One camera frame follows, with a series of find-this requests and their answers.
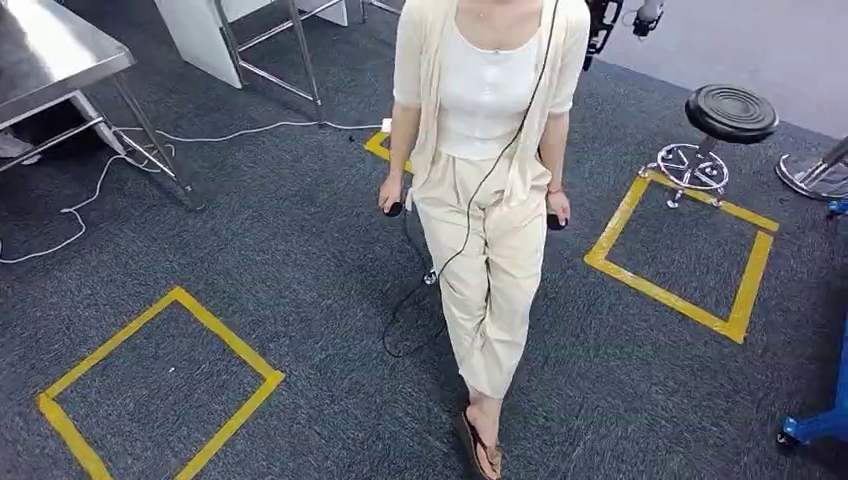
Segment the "white cable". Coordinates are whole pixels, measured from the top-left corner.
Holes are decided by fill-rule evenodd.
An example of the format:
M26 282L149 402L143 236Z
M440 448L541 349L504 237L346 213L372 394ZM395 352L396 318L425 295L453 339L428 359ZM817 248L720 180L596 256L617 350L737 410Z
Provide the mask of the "white cable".
M371 130L371 129L383 127L382 124L380 124L380 125L347 126L347 125L336 125L335 123L332 123L332 122L277 122L277 123L267 125L267 126L264 126L264 127L251 128L251 129L248 129L248 130L240 130L236 133L233 133L233 134L230 134L230 135L227 135L227 136L224 136L224 137L217 137L217 138L184 138L184 137L178 137L176 135L171 135L170 133L162 131L162 130L156 130L156 133L158 133L159 135L162 135L165 138L170 138L171 140L174 140L174 141L177 141L177 142L185 142L185 143L225 142L227 140L232 140L236 137L240 137L242 135L247 135L249 133L265 132L265 131L272 130L272 129L278 128L278 127L283 127L283 126L287 126L287 127L312 127L312 126L315 126L315 125L322 125L322 124L323 125L329 125L333 128L337 128L339 130ZM123 127L123 128L117 128L116 130L141 131L141 128L139 128L139 127Z
M173 155L175 153L174 146L171 145L171 144L167 144L167 146L171 149L171 154ZM77 210L79 210L80 208L82 208L82 207L88 205L89 203L93 202L94 200L97 199L98 196L100 196L100 189L103 186L103 179L106 178L106 172L109 171L109 167L112 165L112 162L119 159L119 158L125 160L127 163L129 163L130 165L132 165L136 168L144 170L145 172L159 173L161 171L161 170L155 170L155 169L152 169L152 168L147 168L146 167L147 160L145 160L144 163L139 164L139 163L135 163L131 158L127 157L126 155L115 155L114 157L110 158L106 162L106 166L103 167L103 172L100 174L100 179L97 181L97 188L95 189L93 196L89 197L88 199L86 199L82 203L74 205L73 207L63 208L63 209L59 210L59 213L72 213L77 218L77 223L79 223L79 225L80 225L80 231L77 232L76 235L65 240L64 242L60 243L59 245L57 245L57 246L55 246L55 247L53 247L49 250L45 250L43 252L32 253L32 254L29 254L25 257L15 258L15 259L12 259L12 260L4 260L4 259L0 258L0 265L10 265L10 264L14 264L14 263L21 263L21 262L29 260L31 258L43 257L45 255L50 255L51 253L57 252L57 251L61 250L62 248L65 248L66 246L73 243L74 241L76 241L81 236L83 236L83 234L85 233L85 230L86 230L85 222L83 222L82 217L77 212ZM0 256L2 256L2 252L3 252L3 242L0 241Z
M225 142L227 140L232 140L233 138L239 137L241 135L247 135L249 133L260 133L260 132L271 130L271 129L274 129L274 128L277 128L277 127L282 127L282 126L311 127L311 126L315 126L315 125L329 125L333 128L337 128L339 130L371 130L371 129L375 129L375 128L379 129L379 128L383 127L383 125L347 126L347 125L336 125L335 123L332 123L332 122L288 122L288 121L284 121L284 122L277 122L277 123L274 123L274 124L271 124L271 125L267 125L265 127L251 128L251 129L248 129L248 130L240 130L240 131L233 133L231 135L227 135L227 136L219 137L219 138L183 138L183 137L178 137L176 135L171 135L170 133L162 131L162 130L156 130L156 133L162 135L163 137L169 138L169 139L177 141L177 142L185 142L185 143ZM123 127L123 128L116 128L115 130L141 131L142 129L139 128L139 127ZM176 150L174 149L174 146L171 145L171 144L166 144L166 146L171 149L171 157L173 157L176 154ZM119 158L126 161L127 163L129 163L130 165L132 165L136 168L144 170L145 172L159 173L161 171L161 170L154 170L154 169L151 169L151 168L147 168L146 167L147 160L145 160L144 163L139 164L139 163L135 163L135 161L133 161L130 157L128 157L126 155L115 155L114 157L110 158L106 162L106 166L103 168L103 173L100 174L100 180L97 181L97 188L95 189L94 195L92 197L86 199L85 201L83 201L80 204L74 205L73 207L63 208L63 209L59 210L59 213L71 213L76 217L77 223L79 223L79 225L80 225L80 231L76 235L65 240L61 244L59 244L59 245L57 245L57 246L55 246L55 247L53 247L49 250L45 250L43 252L32 253L32 254L29 254L25 257L15 258L15 259L12 259L12 260L3 260L3 258L0 258L0 265L20 263L20 262L29 260L31 258L43 257L45 255L50 255L51 253L54 253L54 252L61 250L62 248L66 247L67 245L73 243L78 238L83 236L83 234L85 233L85 230L86 230L85 222L83 222L82 217L77 212L77 210L79 210L80 208L82 208L82 207L88 205L89 203L93 202L94 200L97 199L98 196L100 196L100 188L103 185L103 179L106 178L106 172L109 171L109 167L112 165L112 162L115 161L116 159L119 159ZM3 242L0 241L0 257L2 257L2 253L3 253Z

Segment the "metal stand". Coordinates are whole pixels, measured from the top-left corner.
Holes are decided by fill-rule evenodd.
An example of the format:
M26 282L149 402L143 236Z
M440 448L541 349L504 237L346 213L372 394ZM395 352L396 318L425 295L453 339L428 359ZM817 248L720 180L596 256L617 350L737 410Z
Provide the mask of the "metal stand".
M235 67L236 67L236 72L238 73L239 80L242 82L242 84L246 83L244 81L244 75L243 75L242 69L247 70L249 72L252 72L256 75L259 75L260 77L264 78L265 80L268 80L269 82L271 82L271 83L273 83L273 84L275 84L279 87L282 87L282 88L294 93L295 95L302 97L302 98L305 98L306 100L309 100L310 102L312 102L312 104L315 106L316 120L318 122L323 122L324 121L324 106L323 106L323 103L321 102L321 96L318 93L318 82L315 79L315 71L314 71L313 66L312 66L312 56L309 54L309 46L306 43L306 35L303 33L303 23L302 22L303 22L303 20L306 20L307 18L315 16L315 15L318 15L319 13L323 12L324 10L327 10L328 8L333 7L333 6L343 2L344 0L330 0L329 2L321 5L320 7L316 8L315 10L312 10L311 12L305 13L304 15L300 14L300 11L297 8L297 4L295 4L295 0L285 0L285 1L288 5L289 12L291 13L291 20L272 28L271 30L268 30L267 32L265 32L261 35L257 35L256 37L252 38L251 40L248 40L246 43L244 43L242 45L238 44L238 41L236 40L235 35L233 34L233 30L232 30L232 28L230 28L229 21L227 20L227 17L226 17L226 12L224 11L224 6L221 3L222 0L214 0L214 3L215 3L215 9L218 11L218 15L221 17L221 30L222 30L223 36L224 36L224 43L227 45L227 50L229 51L230 58L233 61L233 65L235 65ZM269 38L273 37L274 35L277 35L278 33L284 32L284 31L286 31L286 30L288 30L292 27L294 27L295 34L297 35L297 41L298 41L298 44L300 45L300 58L303 61L303 67L306 70L307 76L309 77L309 87L310 87L311 93L307 93L307 92L301 90L300 88L298 88L298 87L296 87L296 86L294 86L294 85L292 85L292 84L290 84L290 83L288 83L284 80L281 80L280 78L266 72L265 70L262 70L261 68L257 67L256 65L250 64L250 63L242 60L241 56L239 55L239 53L247 50L248 48L256 46L259 43L262 43L265 40L268 40Z
M650 163L639 170L639 175L645 177L648 170L659 169L669 180L680 188L672 193L671 198L666 201L668 208L677 208L683 191L687 188L692 190L716 191L718 198L713 201L713 206L721 206L721 195L724 195L724 187L730 180L730 172L721 159L712 152L715 148L716 139L707 136L700 145L688 143L674 143L665 146L657 154L657 161ZM686 151L694 153L694 158L686 155Z
M359 11L362 14L362 23L365 23L368 20L368 13L365 10L365 5L371 5L372 7L377 7L384 12L389 12L394 15L400 16L400 10L386 5L385 3L379 0L359 0Z
M848 198L848 137L821 159L781 157L775 167L789 188L816 200Z

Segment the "yellow tape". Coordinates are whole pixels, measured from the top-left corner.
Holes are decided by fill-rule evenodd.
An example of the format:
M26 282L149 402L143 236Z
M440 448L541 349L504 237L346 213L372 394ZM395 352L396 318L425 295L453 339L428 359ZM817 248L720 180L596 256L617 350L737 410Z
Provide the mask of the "yellow tape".
M50 422L50 425L59 432L59 435L65 440L71 453L76 457L77 461L82 465L82 468L88 472L94 480L112 480L109 471L106 470L106 465L100 460L100 457L94 453L94 450L82 438L79 431L71 422L71 419L62 411L62 407L53 401L46 393L38 396L38 409Z
M387 162L391 161L391 152L389 152L388 148L383 146L383 142L387 138L389 138L388 133L377 132L376 135L371 137L371 139L365 143L365 150L368 150L369 152L373 153L374 155L377 155L378 157L382 158ZM409 161L406 162L403 168L407 172L412 173L412 163L410 163Z
M650 181L648 179L642 177L636 177L636 180L633 180L630 190L628 190L624 195L624 199L621 200L618 210L616 210L613 214L607 224L607 228L604 229L604 233L601 234L601 238L599 238L595 243L595 246L592 247L589 255L599 259L603 259L607 256L616 240L618 240L618 236L621 235L621 231L624 229L624 226L627 225L627 222L630 220L630 215L633 214L633 210L636 209L636 205L639 204L639 201L642 199L642 195L645 194L645 190L648 189L649 183Z
M277 388L277 385L283 381L284 375L280 372L273 372L268 380L259 387L253 396L245 402L244 405L233 415L227 423L215 433L215 436L212 437L209 442L204 445L204 447L198 452L194 458L191 459L188 464L183 467L182 471L174 477L174 480L189 480L194 478L198 472L206 465L206 463L211 459L218 450L226 443L230 437L244 424L244 422L253 415L253 412L259 408L259 405L271 395L271 392Z
M651 179L651 181L661 183L661 184L663 184L663 185L665 185L669 188L673 188L675 190L678 190L680 188L674 182L672 182L671 180L666 178L665 175L663 175L659 172L655 172L653 170L650 171L649 178ZM685 193L687 196L690 196L690 197L692 197L696 200L699 200L701 202L704 202L708 205L712 205L713 202L716 200L716 198L713 197L712 195L708 195L708 194L706 194L702 191L699 191L699 190L684 189L683 193ZM756 226L758 226L762 229L765 229L765 230L776 232L778 227L779 227L778 223L775 222L774 220L769 220L768 218L765 218L761 215L757 215L756 213L754 213L750 210L739 207L739 206L734 205L734 204L727 202L727 201L721 202L721 209L724 210L725 212L733 215L734 217L738 217L738 218L741 218L742 220L745 220L746 222L753 223L754 225L756 225Z
M215 453L220 450L224 443L241 427L245 421L259 408L259 405L268 398L269 395L277 388L277 385L283 381L285 375L282 372L276 371L266 362L259 354L256 353L242 339L238 338L229 328L226 327L220 320L215 318L209 310L188 294L180 287L175 287L168 292L153 306L148 308L138 318L130 322L126 327L121 329L117 334L110 338L101 347L95 350L91 355L86 357L79 365L75 366L44 393L38 395L36 402L38 408L50 422L50 425L59 433L68 448L73 453L74 457L79 461L80 465L88 472L91 478L95 480L111 480L109 471L105 464L86 443L82 435L74 427L73 422L53 399L62 393L64 389L71 383L76 381L91 367L102 360L112 350L118 347L124 340L137 332L147 322L158 315L172 302L178 302L186 308L200 323L212 330L221 340L224 341L239 357L241 357L248 365L256 370L265 378L265 382L259 389L254 392L250 399L242 405L241 408L221 427L218 432L212 437L209 442L200 450L200 452L191 459L191 461L177 475L178 479L190 479L194 477L200 469L211 459Z
M216 335L221 337L221 340L224 341L239 357L241 357L248 365L253 367L254 370L259 372L263 377L271 378L273 375L279 374L279 372L274 371L268 362L266 362L262 357L259 356L256 351L254 351L250 346L235 333L232 332L229 328L227 328L220 320L215 318L209 310L207 310L203 305L200 304L197 300L194 299L191 295L188 294L185 290L180 287L175 288L171 295L173 295L174 299L176 299L180 304L186 308L195 318L197 318L200 323L206 325L206 328L215 332Z
M763 232L757 232L757 237L754 239L751 256L748 257L745 273L742 274L742 283L739 285L739 291L736 292L736 300L727 319L725 334L736 343L742 343L745 340L748 322L754 310L754 302L757 300L757 292L760 290L760 282L766 270L766 262L773 242L774 238Z
M130 337L133 333L137 332L138 329L144 326L145 323L149 322L153 317L159 314L162 310L165 309L172 301L174 301L174 297L171 293L166 295L164 298L154 303L152 307L148 308L144 313L141 314L138 318L129 323L126 327L124 327L120 332L115 334L112 338L110 338L106 343L101 345L97 350L92 352L91 355L86 357L82 362L80 362L76 367L72 368L71 371L66 373L62 378L56 381L50 388L45 391L45 395L50 398L56 398L62 391L68 388L68 385L75 382L79 377L82 376L83 373L87 372L91 367L97 364L100 360L103 360L103 357L109 355L109 353L118 347L124 340Z
M641 201L651 181L656 181L671 188L677 188L674 183L657 172L650 172L648 178L636 177L630 189L624 195L624 199L622 199L618 210L613 214L607 227L604 229L604 232L589 253L586 254L586 263L741 344L748 331L748 323L750 322L754 302L756 301L757 292L760 288L760 282L774 238L766 233L757 232L757 237L754 240L754 246L748 258L748 264L742 275L742 282L736 293L736 300L733 303L730 316L727 321L722 320L710 312L687 302L681 297L654 285L638 275L628 272L606 259L610 249L612 249L618 240L618 237L630 220L633 211ZM690 197L707 204L711 204L713 200L713 197L704 192L695 190L686 190L685 192ZM729 202L723 202L722 210L766 230L776 232L779 227L776 222Z
M638 275L634 275L609 260L597 260L591 258L586 260L587 263L606 273L607 275L623 282L624 284L639 290L640 292L652 297L653 299L677 310L678 312L692 318L700 324L712 328L720 333L724 330L725 321L716 317L712 313L693 305L677 295L660 288L653 283L645 280Z

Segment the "cream pants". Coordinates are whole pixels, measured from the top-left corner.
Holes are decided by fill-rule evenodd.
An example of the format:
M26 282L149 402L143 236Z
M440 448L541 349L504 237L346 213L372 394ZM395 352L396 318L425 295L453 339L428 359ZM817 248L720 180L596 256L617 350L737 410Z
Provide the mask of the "cream pants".
M462 248L468 202L494 159L436 154L414 200L436 271ZM511 159L505 155L471 204L471 234L442 272L442 308L459 373L486 396L506 395L527 340L539 287L550 172L538 161L530 196L502 202Z

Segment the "black cable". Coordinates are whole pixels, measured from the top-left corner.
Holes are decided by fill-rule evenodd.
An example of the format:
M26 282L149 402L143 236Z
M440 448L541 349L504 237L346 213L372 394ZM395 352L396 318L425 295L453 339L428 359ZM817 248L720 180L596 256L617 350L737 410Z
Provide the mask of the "black cable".
M527 123L527 117L530 115L530 108L533 107L533 102L536 100L536 94L539 92L539 87L542 85L542 78L544 77L545 70L548 67L548 56L551 53L551 45L553 44L554 26L556 25L556 17L557 17L557 9L558 8L559 8L559 0L557 0L556 3L554 3L553 19L551 20L551 31L548 34L548 45L547 45L547 47L545 47L545 58L542 60L542 70L541 70L541 72L539 72L539 80L536 82L536 86L533 88L533 95L530 96L530 104L527 106L527 110L524 111L524 116L521 118L521 123L519 124L518 130L516 130L515 135L512 137L512 140L510 140L509 143L507 143L506 146L503 148L503 150L501 150L501 153L498 155L498 158L495 159L495 163L492 164L492 168L490 168L489 171L486 173L486 175L483 176L483 179L480 180L479 184L477 184L477 188L474 189L474 193L471 195L471 198L468 199L468 206L465 209L465 222L466 222L465 223L465 240L463 240L463 242L462 242L462 247L456 253L454 253L450 258L448 258L448 260L444 263L444 265L442 265L442 268L439 269L439 272L436 274L436 282L441 280L442 273L445 271L445 269L448 267L448 265L450 265L450 263L456 257L460 256L462 254L462 252L465 251L465 248L468 246L468 241L471 239L471 207L472 207L472 205L474 205L474 198L477 197L478 193L480 193L480 190L483 188L483 184L486 183L486 180L488 180L489 177L492 176L492 174L495 172L495 169L498 167L498 164L500 163L503 156L506 154L506 152L510 148L512 148L513 145L515 145L515 142L518 141L518 138L521 136L521 132L524 131L525 124ZM415 242L413 242L412 238L409 236L409 229L407 228L407 217L408 216L407 216L407 213L406 213L406 209L404 208L403 209L403 231L404 231L404 235L406 236L406 239L409 242L410 246L418 254L418 257L421 259L422 263L424 263L424 268L427 268L426 261L424 260L424 255L421 253L421 251L415 245ZM419 288L421 288L421 286L422 286L421 281L416 282L415 287L413 287L409 291L409 293L404 295L404 297L399 302L397 302L395 304L394 308L392 308L392 318L391 318L391 320L389 320L386 323L386 325L383 327L383 337L382 337L383 349L391 357L403 358L407 355L412 355L413 353L415 353L415 352L421 350L422 348L424 348L424 347L432 344L433 342L435 342L436 339L439 338L439 336L442 335L442 332L445 331L445 324L443 323L442 326L439 328L439 331L432 338L430 338L429 340L427 340L424 343L419 344L418 346L416 346L415 348L413 348L413 349L411 349L407 352L396 353L396 352L393 352L389 348L388 343L386 342L386 337L388 336L389 329L400 321L400 318L398 317L398 313L400 312L401 307L403 306L404 303L406 303L407 300L409 300L409 298L415 292L418 291Z

